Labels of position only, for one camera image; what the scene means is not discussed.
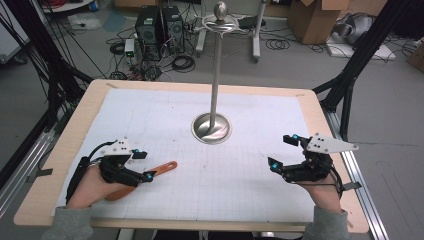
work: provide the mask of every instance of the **grid paper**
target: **grid paper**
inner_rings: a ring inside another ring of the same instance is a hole
[[[209,93],[111,89],[74,160],[58,206],[82,156],[106,141],[127,137],[148,152],[129,160],[143,172],[169,161],[178,167],[141,184],[126,197],[101,201],[93,217],[195,221],[309,222],[313,202],[297,185],[269,170],[267,157],[285,165],[304,160],[285,134],[308,137],[297,98],[219,94],[217,112],[232,124],[228,140],[208,145],[195,139],[193,120],[210,111]],[[101,156],[98,151],[93,159]]]

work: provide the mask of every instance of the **white bracket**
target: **white bracket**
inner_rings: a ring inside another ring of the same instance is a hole
[[[110,145],[104,152],[104,155],[130,155],[131,145],[127,138],[116,141],[114,144]]]
[[[311,141],[309,142],[306,149],[311,152],[316,153],[338,153],[345,151],[355,151],[358,150],[358,145],[344,142],[338,139],[334,139],[333,137],[321,135],[316,133]]]

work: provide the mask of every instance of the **metal rod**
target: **metal rod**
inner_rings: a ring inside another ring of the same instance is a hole
[[[222,49],[222,35],[215,33],[215,56],[214,56],[214,71],[213,71],[213,83],[212,83],[212,100],[211,100],[211,116],[209,123],[209,130],[215,127],[216,117],[216,101],[218,99],[218,85],[219,85],[219,74],[221,71],[221,49]]]
[[[265,12],[265,5],[266,5],[266,0],[262,0],[261,6],[260,6],[260,9],[259,9],[259,15],[258,15],[257,22],[256,22],[255,38],[259,37],[259,31],[261,30],[261,25],[262,25],[262,18],[264,16],[264,12]]]

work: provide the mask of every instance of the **human hand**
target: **human hand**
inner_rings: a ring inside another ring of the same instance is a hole
[[[316,182],[303,181],[296,183],[308,191],[319,208],[336,213],[342,212],[339,193],[330,174]]]
[[[107,183],[100,175],[98,165],[87,168],[83,178],[78,184],[75,193],[69,199],[66,208],[88,208],[102,200],[107,195],[125,189],[127,186],[120,183]]]

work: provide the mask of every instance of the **orange object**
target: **orange object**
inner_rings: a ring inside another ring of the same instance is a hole
[[[155,177],[156,177],[156,176],[158,176],[158,175],[160,175],[162,173],[166,173],[166,172],[168,172],[168,171],[176,168],[177,165],[178,165],[177,162],[171,161],[169,163],[165,163],[163,165],[160,165],[158,167],[155,167],[155,168],[153,168],[153,169],[151,169],[149,171],[156,171],[156,173],[155,173]],[[135,189],[135,187],[128,186],[127,188],[125,188],[123,190],[120,190],[120,191],[117,191],[117,192],[114,192],[114,193],[109,194],[105,199],[108,200],[108,201],[116,201],[118,199],[121,199],[121,198],[127,196],[132,191],[134,191],[134,189]]]

